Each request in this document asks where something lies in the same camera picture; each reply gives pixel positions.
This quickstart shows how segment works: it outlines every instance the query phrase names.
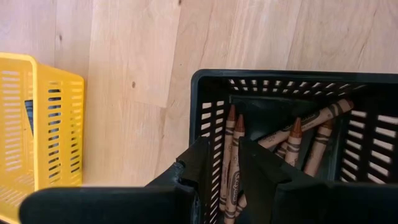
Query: crayon wrapper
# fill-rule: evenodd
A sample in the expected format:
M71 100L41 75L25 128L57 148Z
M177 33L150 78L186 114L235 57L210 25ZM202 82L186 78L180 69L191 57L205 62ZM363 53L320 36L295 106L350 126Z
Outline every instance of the crayon wrapper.
M289 139L287 140L288 146L285 156L285 162L292 166L296 165L297 159L299 158L301 139L302 138L289 136Z
M315 136L315 140L311 148L310 156L308 157L307 163L304 168L304 172L306 174L312 177L317 174L330 134L331 129L325 127L318 128L317 135Z
M232 150L232 142L233 142L233 135L229 134L228 130L233 129L234 127L235 127L235 121L227 121L226 122L223 170L221 173L221 190L220 190L220 209L222 211L225 210L225 204L226 204L227 189L228 189L228 172L229 172L228 167L229 167L229 163L231 160L231 150Z
M226 207L225 207L225 215L224 222L225 223L234 223L236 204L238 202L238 193L239 193L239 143L238 139L244 136L244 133L234 132L234 139L232 143L232 151L231 151L231 162L229 166L229 177L228 177L228 195L226 199Z
M351 110L352 107L349 105L348 101L345 99L339 100L336 103L333 103L329 105L326 108L323 108L320 111L317 111L314 114L311 114L310 116L307 116L302 120L302 131L306 131L308 129L311 129L315 126L318 126L319 124L324 123L325 121L328 121L340 114L343 114L349 110ZM275 146L276 144L285 141L289 137L290 129L292 128L292 125L277 131L274 134L271 134L268 137L265 137L263 139L260 139L258 143L265 148L270 148L272 146Z

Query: basket slot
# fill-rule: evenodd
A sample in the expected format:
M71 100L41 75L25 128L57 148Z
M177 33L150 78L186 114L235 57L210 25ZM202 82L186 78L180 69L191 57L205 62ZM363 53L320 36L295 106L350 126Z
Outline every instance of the basket slot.
M52 136L49 136L49 141L53 141L53 140L56 140L56 139L60 138L59 135L54 135L54 133L51 133L51 134L52 134Z
M239 79L229 79L229 84L233 91L239 91L239 92L242 92L243 87L246 86L246 84L242 85L242 83Z
M347 175L345 172L341 171L340 177L344 178L348 182L356 182L356 179L352 178L352 176Z
M70 158L70 160L71 161L74 161L75 159L78 159L80 157L80 155L75 155L75 156L72 156L71 158Z
M375 176L372 175L372 174L369 174L369 173L368 173L368 174L367 174L367 178L368 178L368 180L370 180L371 182L375 182L375 183L377 183L377 184L385 184L384 181L378 179L377 177L375 177Z
M354 137L350 134L346 135L346 144L349 144L350 146L353 146L359 150L361 150L364 146L364 141L363 139Z
M61 88L54 88L54 86L51 86L51 89L49 89L47 92L49 93L49 95L57 93L59 94L61 93Z
M349 117L349 119L350 119L351 121L356 121L356 122L363 123L363 124L366 123L366 118L361 118L361 117L359 117L359 116L353 116L353 115L351 115L351 116Z
M49 178L61 173L61 163L51 164L49 166Z
M81 138L81 136L78 133L73 133L73 134L70 135L70 137L71 137L71 140L75 140L75 139L80 139Z
M268 94L269 95L276 95L278 94L278 88L275 87L275 81L274 80L268 80L268 84L266 85L268 88Z
M215 146L218 146L219 144L222 145L222 144L223 144L223 140L224 140L223 138L220 138L219 140L217 140L217 141L214 142L214 145L215 145Z
M224 114L219 114L219 115L216 115L216 116L215 116L215 119L216 119L216 120L217 120L217 119L223 119L223 118L224 118ZM207 117L207 118L205 118L205 119L202 119L202 120L200 121L200 123L201 123L201 124L210 123L211 120L212 120L212 117L209 116L209 117Z
M397 132L393 131L393 130L389 130L389 129L385 129L385 128L380 128L380 127L376 127L374 129L374 131L380 135L384 135L387 137L390 137L390 140L392 141L393 139L395 139L397 137Z
M381 153L381 154L383 154L383 155L385 155L385 156L387 156L387 157L389 157L389 158L392 158L392 157L394 156L394 153L393 153L392 151L390 151L390 150L388 150L388 149L385 149L385 148L383 148L383 147L377 146L377 145L375 145L375 144L372 145L371 149L372 149L373 151L376 151L376 152L378 152L378 153Z
M392 138L390 136L386 136L384 134L379 134L377 132L373 133L373 137L375 139L378 139L378 140L386 143L386 144L392 144L392 148L394 149L394 142L395 142L394 138Z
M312 89L312 86L314 86L316 82L301 82L298 84L298 93L297 95L307 95L310 96L314 94L315 92Z
M313 83L313 85L311 86L311 89L313 92L317 92L317 91L322 91L327 85L329 85L329 83L325 83L325 82L315 82Z
M369 157L369 162L373 162L374 164L384 167L387 170L391 170L392 169L392 165L390 163L387 163L386 161L383 161L381 159L379 159L378 157L375 156L370 156Z
M344 87L345 85L340 86L339 89L336 90L336 92L338 93L339 96L348 95L353 92L353 89L355 86L350 85L350 86Z
M208 128L202 129L200 131L201 134L206 134L206 133L210 133L211 127L209 126Z
M354 167L350 166L349 163L344 163L344 161L341 163L341 167L346 169L348 172L353 174L354 176L358 176L358 166L355 169Z
M72 162L70 164L70 167L72 167L74 169L77 165L80 165L80 161Z
M358 138L358 139L363 139L363 134L361 132L356 132L356 131L353 131L353 130L349 129L347 134L349 136L352 136L352 137L355 137L355 138Z
M60 152L60 151L59 151L59 148L55 147L55 148L53 148L53 149L50 150L49 156L56 155L56 154L58 154L59 152Z
M203 108L202 109L202 114L205 114L205 113L210 113L212 111L212 108L210 107L210 108Z
M390 171L383 166L379 166L373 162L369 162L370 169L374 169L381 173L382 175L386 176L387 178L390 176Z
M216 161L213 163L213 169L215 169L215 167L216 167L220 162L221 162L221 159L216 160Z
M48 141L47 143L49 144L49 149L59 146L59 142L60 142L59 139L53 139Z
M348 124L350 125L349 128L351 128L352 126L357 127L357 128L361 128L361 129L365 128L365 124L364 123L358 122L358 121L354 121L354 120L350 120L348 122Z
M52 156L49 156L48 160L49 160L49 164L56 164L56 162L60 160L59 154L54 154Z
M344 154L343 159L346 159L347 161L349 161L350 163L359 166L359 160L353 158L352 156L350 156L349 154Z
M347 133L348 133L348 131L352 131L354 133L359 133L359 134L362 134L362 135L364 134L364 129L363 128L359 128L359 127L353 126L353 125L348 126Z
M77 147L78 147L78 144L77 144L77 143L73 143L73 144L70 145L70 149L71 149L71 150L74 150L74 149L77 148Z
M60 130L59 125L51 126L51 129L49 129L49 135L54 134Z
M61 97L61 94L53 95L53 96L48 97L48 100L51 101L51 102L53 102L53 101L61 101L62 97Z
M50 171L49 181L53 182L54 180L60 177L61 170L60 167L55 168L54 170Z
M381 154L380 152L377 152L375 150L371 150L371 157L377 158L379 160L384 161L387 164L391 164L392 159L389 156L386 156L384 154Z
M371 174L371 175L377 177L379 180L383 181L384 183L388 182L387 177L385 175L381 174L380 172L378 172L375 169L369 168L368 169L368 174Z
M54 116L61 116L61 110L60 109L54 109L49 111L49 118L52 118Z
M398 128L398 126L395 124L386 123L386 122L382 122L382 121L378 121L376 123L376 126L379 128L384 128L384 129L391 130L391 131L395 131Z
M356 147L353 147L353 146L351 146L351 145L349 145L347 143L345 144L345 149L347 149L347 150L349 150L349 151L351 151L353 153L356 153L358 155L361 155L361 150L360 149L358 149Z
M76 167L76 168L73 168L70 172L73 174L73 173L79 172L79 171L80 171L80 167Z
M363 145L358 143L358 140L359 139L347 135L347 137L346 137L346 147L350 148L350 149L359 150L359 151L362 150Z
M373 139L373 144L377 145L379 147L382 147L384 149L387 149L389 151L393 151L394 150L394 145L393 144L389 143L388 141L383 141L383 140L378 139L378 138L374 138Z
M49 103L48 104L48 109L49 110L58 109L58 108L61 108L61 105L55 105L53 103Z
M70 151L70 154L74 154L74 153L76 153L78 151L79 151L79 149L74 149L74 150Z

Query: wood grain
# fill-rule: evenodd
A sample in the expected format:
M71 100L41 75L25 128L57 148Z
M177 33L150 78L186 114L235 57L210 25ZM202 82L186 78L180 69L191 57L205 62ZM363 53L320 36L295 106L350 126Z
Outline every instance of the wood grain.
M54 65L56 2L0 0L0 51Z
M240 0L227 68L285 69L301 1Z
M88 76L93 0L57 1L55 66Z
M395 1L303 1L288 69L397 72Z
M85 123L88 185L143 185L154 176L164 124L158 104L169 89L175 43L170 38L176 35L161 32L164 19L178 22L166 16L172 4L94 2Z
M226 65L235 3L235 0L183 2L156 175L188 147L192 75L200 68Z

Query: crayon tip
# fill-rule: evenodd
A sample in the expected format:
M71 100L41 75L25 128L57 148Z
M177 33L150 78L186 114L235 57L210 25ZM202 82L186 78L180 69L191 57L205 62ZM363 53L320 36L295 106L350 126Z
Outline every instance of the crayon tip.
M236 121L235 105L231 105L227 121Z
M238 121L235 125L235 131L244 132L243 115L239 114Z
M301 118L296 118L293 124L293 128L290 132L290 135L293 137L301 137L302 136L302 130L301 130Z
M331 129L333 127L333 119L325 121L323 124L321 124L321 127Z

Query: floor plank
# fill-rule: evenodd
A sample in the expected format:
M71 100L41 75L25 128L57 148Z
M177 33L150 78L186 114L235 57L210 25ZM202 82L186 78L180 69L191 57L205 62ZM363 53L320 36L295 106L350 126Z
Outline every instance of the floor plank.
M84 183L154 177L169 91L178 6L95 1L86 97Z
M188 147L192 75L200 68L226 66L235 4L235 0L186 0L182 3L156 175Z
M88 76L93 0L57 1L55 66Z
M0 1L0 51L33 55L54 66L55 1Z
M238 1L227 68L285 69L300 1Z

